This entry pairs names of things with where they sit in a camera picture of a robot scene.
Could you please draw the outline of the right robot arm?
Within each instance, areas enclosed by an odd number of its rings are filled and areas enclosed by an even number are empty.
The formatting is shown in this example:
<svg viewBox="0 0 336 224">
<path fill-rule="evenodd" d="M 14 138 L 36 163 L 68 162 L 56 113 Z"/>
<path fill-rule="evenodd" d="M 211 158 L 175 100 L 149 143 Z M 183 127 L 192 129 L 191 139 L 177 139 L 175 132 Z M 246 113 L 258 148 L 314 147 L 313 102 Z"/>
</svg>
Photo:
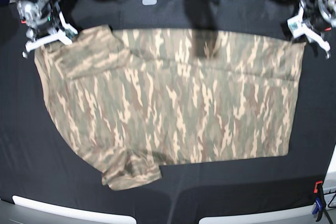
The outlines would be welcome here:
<svg viewBox="0 0 336 224">
<path fill-rule="evenodd" d="M 35 49 L 60 41 L 64 45 L 71 45 L 78 31 L 66 22 L 60 8 L 61 0 L 14 0 L 23 24 L 28 27 L 24 58 Z"/>
</svg>

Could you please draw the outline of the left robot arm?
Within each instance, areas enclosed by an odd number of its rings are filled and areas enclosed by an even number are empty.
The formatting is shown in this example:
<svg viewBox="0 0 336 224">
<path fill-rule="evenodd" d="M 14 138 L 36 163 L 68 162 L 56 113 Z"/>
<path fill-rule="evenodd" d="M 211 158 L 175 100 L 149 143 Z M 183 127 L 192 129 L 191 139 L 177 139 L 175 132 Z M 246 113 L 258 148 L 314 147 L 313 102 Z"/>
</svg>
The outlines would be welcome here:
<svg viewBox="0 0 336 224">
<path fill-rule="evenodd" d="M 305 36 L 309 43 L 315 42 L 331 56 L 331 46 L 324 33 L 335 28 L 335 0 L 299 0 L 296 15 L 287 20 L 292 38 Z"/>
</svg>

